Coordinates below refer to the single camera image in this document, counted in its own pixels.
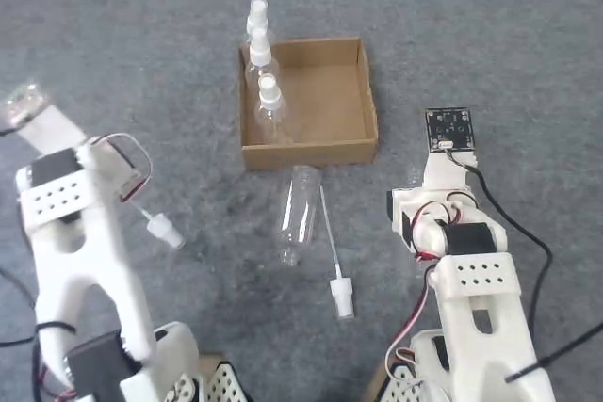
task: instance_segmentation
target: black cable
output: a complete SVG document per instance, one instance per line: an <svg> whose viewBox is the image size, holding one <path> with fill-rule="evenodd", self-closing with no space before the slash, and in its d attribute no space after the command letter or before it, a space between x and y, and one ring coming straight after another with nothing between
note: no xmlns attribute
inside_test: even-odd
<svg viewBox="0 0 603 402"><path fill-rule="evenodd" d="M42 322L36 325L36 337L34 340L34 346L31 355L31 391L34 397L34 402L42 402L42 391L44 391L45 394L48 394L53 398L59 397L59 394L55 394L52 391L46 389L46 387L42 385L42 382L40 381L41 354L38 333L40 332L40 330L45 329L64 329L72 334L77 333L77 329L73 325L60 321Z"/></svg>
<svg viewBox="0 0 603 402"><path fill-rule="evenodd" d="M4 277L8 282L10 282L27 300L27 304L33 310L36 305L36 300L34 296L29 292L27 286L19 280L19 278L14 275L9 270L0 266L0 276ZM0 342L0 348L7 348L12 346L20 346L23 344L29 344L31 342L34 343L32 350L32 389L34 395L35 402L41 402L41 393L49 395L50 397L57 398L59 394L55 394L52 391L49 391L43 384L40 382L40 367L41 367L41 356L40 356L40 342L38 340L38 332L44 329L64 329L72 334L76 334L77 330L73 325L70 325L66 322L61 321L50 321L50 322L42 322L36 325L35 333L33 336L24 339L18 339L15 341L5 341Z"/></svg>
<svg viewBox="0 0 603 402"><path fill-rule="evenodd" d="M601 331L603 331L603 322L601 322L596 327L593 327L592 329L586 331L584 334L582 334L581 336L579 336L578 338L576 338L574 341L567 344L566 346L561 347L559 350L551 353L550 355L548 355L544 358L541 358L534 364L531 364L530 366L525 367L521 371L518 371L518 372L506 377L505 381L507 383L511 383L512 381L516 381L517 379L522 378L523 376L526 376L530 372L535 371L536 369L538 369L540 367L543 367L543 368L548 367L554 361L561 358L566 353L571 352L576 347L581 346L582 344L586 343L589 339L596 336Z"/></svg>
<svg viewBox="0 0 603 402"><path fill-rule="evenodd" d="M505 212L505 210L502 208L502 206L500 206L500 204L498 204L498 201L494 198L492 193L490 193L490 190L488 189L488 185L486 184L486 180L483 177L483 174L481 174L481 171L479 171L475 167L471 167L470 165L462 164L461 162L456 160L454 158L454 156L452 155L452 153L450 152L450 150L446 150L446 154L448 156L448 159L450 159L454 164L456 164L460 167L463 167L467 171L475 174L478 177L478 180L480 181L480 185L481 185L481 189L483 190L483 194L486 196L488 201L492 203L492 205L495 207L495 209L498 211L498 213L505 220L507 220L516 230L518 230L520 233L525 235L529 240L531 240L533 243L538 245L546 253L546 261L545 261L545 264L543 265L543 267L540 269L540 273L538 274L538 277L536 278L536 283L534 284L534 289L531 294L530 307L528 310L528 330L530 331L530 335L531 335L532 341L533 341L534 340L534 323L535 323L535 317L536 317L536 305L538 304L538 298L540 296L540 291L542 289L543 282L546 277L546 273L548 272L551 265L553 264L553 252L550 250L550 248L548 247L548 245L545 242L543 242L538 237L536 237L534 234L532 234L530 231L528 231L526 228L521 226L509 214L507 214Z"/></svg>
<svg viewBox="0 0 603 402"><path fill-rule="evenodd" d="M34 306L36 305L36 300L34 299L34 296L31 295L31 292L29 292L27 286L25 286L25 284L21 280L19 280L19 278L14 273L0 266L0 276L3 277L6 281L10 282L15 287L15 289L17 289L17 291L19 291L19 293L27 300L27 304L29 305L29 307L31 309L34 309ZM0 348L21 346L23 344L29 344L33 340L34 337L29 336L28 338L17 339L14 341L2 341L0 342Z"/></svg>
<svg viewBox="0 0 603 402"><path fill-rule="evenodd" d="M453 195L463 195L463 196L465 196L465 197L467 197L467 198L469 198L470 200L472 200L472 201L473 201L473 203L475 204L476 209L479 209L479 208L480 208L480 205L478 204L478 201L477 201L475 198L473 198L471 195L469 195L469 194L468 194L468 193L466 193L466 192L462 192L461 190L453 190L453 191L449 192L449 193L446 195L446 201L450 201L450 198L451 198Z"/></svg>
<svg viewBox="0 0 603 402"><path fill-rule="evenodd" d="M10 134L13 134L17 131L18 131L18 129L16 129L14 127L10 128L10 129L4 129L4 130L0 131L0 137L9 136Z"/></svg>
<svg viewBox="0 0 603 402"><path fill-rule="evenodd" d="M23 344L29 344L34 340L33 336L23 339L15 339L14 341L3 341L0 343L0 348L9 348L15 346L22 346Z"/></svg>

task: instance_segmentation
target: trigger-less sprayer head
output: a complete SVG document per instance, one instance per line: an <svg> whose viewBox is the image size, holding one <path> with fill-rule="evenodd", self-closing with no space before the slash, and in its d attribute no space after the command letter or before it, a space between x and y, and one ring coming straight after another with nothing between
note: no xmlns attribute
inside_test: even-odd
<svg viewBox="0 0 603 402"><path fill-rule="evenodd" d="M147 231L151 233L152 236L159 240L163 240L174 251L178 251L186 244L185 238L178 232L178 230L176 230L170 219L167 218L165 214L150 214L146 209L138 206L133 201L130 202L132 202L134 207L136 207L140 213L143 214L147 220L149 220L149 223L147 223Z"/></svg>
<svg viewBox="0 0 603 402"><path fill-rule="evenodd" d="M256 28L268 29L268 2L252 0L247 16L247 33L251 35Z"/></svg>
<svg viewBox="0 0 603 402"><path fill-rule="evenodd" d="M353 288L351 287L351 278L335 278L331 280L331 294L337 305L337 315L339 318L354 317L354 305L351 300Z"/></svg>
<svg viewBox="0 0 603 402"><path fill-rule="evenodd" d="M255 66L266 66L272 61L272 53L268 42L268 31L255 28L252 31L252 43L249 46L249 60Z"/></svg>
<svg viewBox="0 0 603 402"><path fill-rule="evenodd" d="M260 105L267 110L276 110L283 105L283 93L272 74L260 76L257 84L260 88Z"/></svg>

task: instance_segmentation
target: circuit board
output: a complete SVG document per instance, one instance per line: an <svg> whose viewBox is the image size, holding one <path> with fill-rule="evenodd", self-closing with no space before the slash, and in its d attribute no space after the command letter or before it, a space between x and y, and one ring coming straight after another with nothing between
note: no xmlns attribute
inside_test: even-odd
<svg viewBox="0 0 603 402"><path fill-rule="evenodd" d="M425 120L430 153L475 150L473 124L468 108L427 108Z"/></svg>

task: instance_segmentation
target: white plastic bracket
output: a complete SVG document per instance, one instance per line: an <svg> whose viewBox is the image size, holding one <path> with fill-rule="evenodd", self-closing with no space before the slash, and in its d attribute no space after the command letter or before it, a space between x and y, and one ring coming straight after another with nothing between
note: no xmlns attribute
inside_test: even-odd
<svg viewBox="0 0 603 402"><path fill-rule="evenodd" d="M543 369L511 384L504 381L536 362L509 253L446 256L430 284L446 341L453 401L555 401ZM479 330L474 311L487 312L491 332Z"/></svg>
<svg viewBox="0 0 603 402"><path fill-rule="evenodd" d="M216 369L207 390L207 402L247 402L233 367L223 362Z"/></svg>
<svg viewBox="0 0 603 402"><path fill-rule="evenodd" d="M24 178L18 181L23 190ZM115 303L128 353L146 363L155 354L153 324L140 281L128 264L114 193L97 171L87 168L22 191L24 228L40 288L36 318L76 326L84 295L99 285ZM77 221L60 220L74 212L79 212ZM63 359L76 338L61 329L42 330L39 336L49 369L71 386Z"/></svg>
<svg viewBox="0 0 603 402"><path fill-rule="evenodd" d="M400 365L394 369L394 376L402 381L389 379L387 386L383 390L380 402L419 402L421 400L421 386L416 385L406 391L408 386L404 381L410 383L416 380L408 366Z"/></svg>

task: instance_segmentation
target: perforated plate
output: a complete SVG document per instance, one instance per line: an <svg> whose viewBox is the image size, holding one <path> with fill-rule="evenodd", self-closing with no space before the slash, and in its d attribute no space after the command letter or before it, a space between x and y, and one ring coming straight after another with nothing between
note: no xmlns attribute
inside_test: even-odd
<svg viewBox="0 0 603 402"><path fill-rule="evenodd" d="M196 400L195 395L195 382L192 378L183 374L168 393L165 402L191 402Z"/></svg>
<svg viewBox="0 0 603 402"><path fill-rule="evenodd" d="M228 363L218 366L207 388L207 402L247 402L235 371Z"/></svg>
<svg viewBox="0 0 603 402"><path fill-rule="evenodd" d="M409 368L404 365L396 367L394 376L409 382L415 379ZM383 390L380 402L420 402L421 387L419 385L406 391L403 391L404 388L404 383L390 379Z"/></svg>
<svg viewBox="0 0 603 402"><path fill-rule="evenodd" d="M30 188L21 194L25 227L35 228L80 211L95 198L91 173L84 169Z"/></svg>
<svg viewBox="0 0 603 402"><path fill-rule="evenodd" d="M444 299L521 294L509 253L446 256L435 269L436 287Z"/></svg>

